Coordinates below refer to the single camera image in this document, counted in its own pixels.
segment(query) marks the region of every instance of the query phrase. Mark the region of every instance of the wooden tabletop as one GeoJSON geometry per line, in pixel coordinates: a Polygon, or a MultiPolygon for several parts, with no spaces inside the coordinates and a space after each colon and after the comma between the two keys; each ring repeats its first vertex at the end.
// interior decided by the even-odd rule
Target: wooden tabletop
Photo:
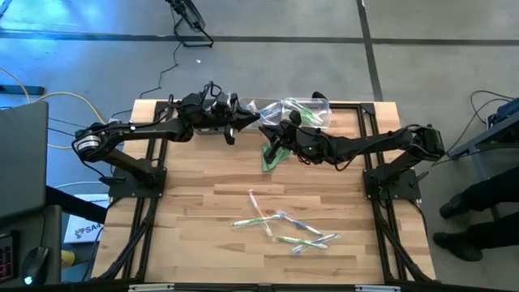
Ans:
{"type": "MultiPolygon", "coordinates": [[[[135,101],[132,120],[151,122],[155,103],[135,101]]],[[[376,102],[375,110],[380,132],[400,127],[395,103],[376,102]]],[[[334,110],[327,133],[359,137],[356,113],[334,110]]],[[[266,141],[260,133],[240,133],[234,146],[227,145],[223,135],[195,135],[185,144],[168,143],[168,180],[155,219],[146,281],[383,283],[373,212],[362,184],[363,158],[357,157],[347,170],[337,172],[332,165],[304,165],[290,156],[264,173],[260,146],[266,141]],[[341,238],[330,242],[328,250],[310,249],[294,256],[294,245],[273,242],[258,225],[231,229],[233,221],[256,217],[249,189],[254,189],[264,214],[280,209],[341,238]]],[[[147,145],[148,141],[126,142],[124,152],[141,158],[147,145]]],[[[384,155],[391,161],[399,152],[384,155]]],[[[424,273],[434,278],[420,214],[407,201],[394,205],[403,246],[424,273]]],[[[134,209],[135,199],[128,198],[108,211],[93,276],[103,273],[127,243],[134,209]]],[[[315,238],[288,221],[273,221],[270,227],[274,235],[315,238]]],[[[392,248],[388,251],[397,275],[392,248]]],[[[139,255],[140,244],[133,273],[139,255]]]]}

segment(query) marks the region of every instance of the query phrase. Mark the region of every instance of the gray floor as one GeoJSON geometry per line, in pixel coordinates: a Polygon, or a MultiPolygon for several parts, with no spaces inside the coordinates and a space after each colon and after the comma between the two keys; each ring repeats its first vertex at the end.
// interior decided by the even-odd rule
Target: gray floor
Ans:
{"type": "MultiPolygon", "coordinates": [[[[513,0],[365,0],[371,35],[378,38],[513,39],[518,37],[513,0]]],[[[362,37],[354,0],[195,0],[208,32],[237,37],[362,37]]],[[[13,0],[0,27],[10,31],[98,32],[170,35],[169,9],[162,1],[13,0]]],[[[176,42],[50,41],[0,39],[0,66],[26,84],[49,92],[85,95],[105,117],[132,107],[139,93],[157,85],[158,73],[173,63],[176,42]]],[[[450,146],[472,117],[471,92],[486,89],[517,95],[519,51],[516,46],[375,45],[375,59],[385,101],[395,101],[401,123],[432,123],[450,146]]],[[[181,48],[179,67],[164,75],[162,90],[145,98],[182,97],[214,80],[226,91],[245,97],[305,97],[320,90],[333,100],[372,101],[367,57],[362,44],[216,43],[213,49],[181,48]]],[[[11,81],[1,75],[0,84],[11,81]]],[[[475,98],[482,105],[492,97],[475,98]]],[[[22,97],[0,96],[2,105],[24,103],[22,97]]],[[[95,116],[81,101],[49,99],[50,115],[88,125],[95,116]]],[[[485,114],[499,105],[488,106],[485,114]]],[[[52,127],[73,132],[50,122],[52,127]]],[[[478,122],[462,140],[483,131],[478,122]]],[[[70,137],[49,133],[55,144],[70,137]]],[[[487,157],[492,173],[517,164],[515,152],[487,157]]],[[[107,165],[99,166],[105,173],[107,165]]],[[[418,170],[428,170],[422,163],[418,170]]],[[[96,180],[73,152],[49,149],[48,184],[96,180]]],[[[444,221],[438,207],[450,196],[477,182],[470,159],[439,165],[422,180],[422,208],[430,232],[458,231],[490,221],[489,212],[444,221]]],[[[105,191],[103,186],[71,187],[70,193],[105,191]]],[[[500,208],[503,214],[516,206],[500,208]]],[[[484,260],[465,263],[431,242],[437,277],[446,283],[519,290],[519,248],[484,251],[484,260]]],[[[64,274],[78,281],[84,266],[64,274]]]]}

